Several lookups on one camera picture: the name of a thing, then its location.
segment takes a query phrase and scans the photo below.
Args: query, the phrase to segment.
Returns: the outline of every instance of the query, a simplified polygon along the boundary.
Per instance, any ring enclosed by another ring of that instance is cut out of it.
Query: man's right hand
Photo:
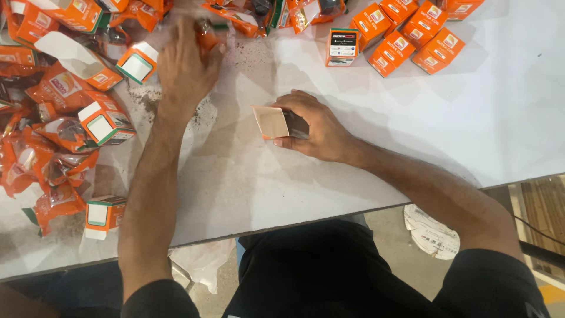
[[[296,150],[323,161],[349,164],[363,143],[340,124],[326,105],[308,93],[293,89],[290,94],[277,98],[273,107],[291,110],[310,126],[308,139],[280,137],[274,141],[276,146]]]

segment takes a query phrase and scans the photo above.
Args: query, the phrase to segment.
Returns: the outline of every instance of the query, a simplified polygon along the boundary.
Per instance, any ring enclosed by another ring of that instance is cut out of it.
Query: black label
[[[356,43],[357,43],[357,33],[354,32],[332,33],[331,45],[355,46]]]

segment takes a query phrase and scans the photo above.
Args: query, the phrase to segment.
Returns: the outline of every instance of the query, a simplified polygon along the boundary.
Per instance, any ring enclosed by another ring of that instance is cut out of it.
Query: black sleeve
[[[182,317],[198,318],[189,295],[174,280],[148,283],[138,289],[121,309],[122,318]]]
[[[549,318],[529,268],[489,250],[459,252],[433,303],[454,317]]]

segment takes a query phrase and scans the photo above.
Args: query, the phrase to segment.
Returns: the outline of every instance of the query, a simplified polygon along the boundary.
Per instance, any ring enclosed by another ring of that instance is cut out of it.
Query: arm
[[[274,106],[292,110],[310,125],[308,139],[278,138],[275,145],[376,175],[431,217],[454,229],[461,239],[461,250],[484,248],[523,260],[512,216],[464,180],[434,165],[355,138],[327,106],[307,93],[293,90],[279,97]]]
[[[202,63],[194,21],[183,19],[159,54],[163,99],[132,180],[118,245],[124,302],[147,283],[172,279],[167,252],[175,231],[182,135],[216,83],[224,52],[223,44],[216,45]]]

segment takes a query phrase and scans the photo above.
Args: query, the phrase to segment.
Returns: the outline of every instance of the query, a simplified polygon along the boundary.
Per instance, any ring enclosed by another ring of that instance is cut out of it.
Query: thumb
[[[275,138],[275,141],[273,141],[273,143],[275,146],[296,150],[302,153],[304,153],[309,146],[308,140],[296,137]]]
[[[213,77],[218,77],[220,73],[221,60],[224,59],[225,44],[218,43],[214,45],[214,48],[208,53],[208,66],[207,72]]]

